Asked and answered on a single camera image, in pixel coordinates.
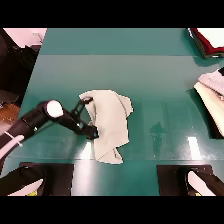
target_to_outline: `beige cloth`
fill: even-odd
[[[204,86],[200,82],[197,82],[194,85],[194,88],[201,96],[202,101],[214,119],[220,134],[224,136],[224,102],[215,91]]]
[[[92,90],[79,97],[93,98],[86,109],[99,133],[99,138],[94,139],[96,160],[111,164],[123,163],[116,148],[129,142],[126,118],[133,112],[130,99],[112,90]]]

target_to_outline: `green table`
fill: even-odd
[[[157,164],[208,163],[224,180],[224,141],[209,138],[192,89],[222,63],[202,59],[184,29],[48,29],[20,116],[48,99],[70,110],[79,94],[93,89],[128,96],[134,113],[130,142],[119,149],[124,163],[96,162],[93,152],[85,159],[85,137],[54,124],[16,148],[2,175],[21,161],[74,163],[72,195],[158,195]],[[86,112],[83,119],[89,120]]]

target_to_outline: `red fabric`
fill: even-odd
[[[217,48],[212,47],[210,42],[198,31],[197,28],[192,28],[192,30],[195,32],[197,37],[200,39],[200,41],[203,44],[204,49],[205,49],[207,54],[214,54],[214,53],[217,53],[217,52],[223,52],[224,53],[224,47],[217,47]]]

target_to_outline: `robotic arm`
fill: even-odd
[[[85,104],[91,101],[92,98],[80,100],[71,112],[63,108],[56,100],[40,103],[0,136],[0,160],[7,157],[17,145],[22,146],[23,141],[34,135],[49,120],[61,124],[77,135],[86,135],[88,139],[98,138],[97,128],[80,119]]]

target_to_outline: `teal tabletop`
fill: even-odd
[[[124,163],[95,161],[84,136],[49,122],[9,155],[2,176],[19,162],[74,163],[72,195],[159,195],[157,164],[211,164],[224,181],[224,140],[209,137],[193,89],[201,74],[224,63],[202,59],[186,31],[48,29],[20,116],[49,99],[71,110],[88,90],[128,96],[134,112],[130,142],[119,148]],[[83,119],[90,119],[86,111]]]

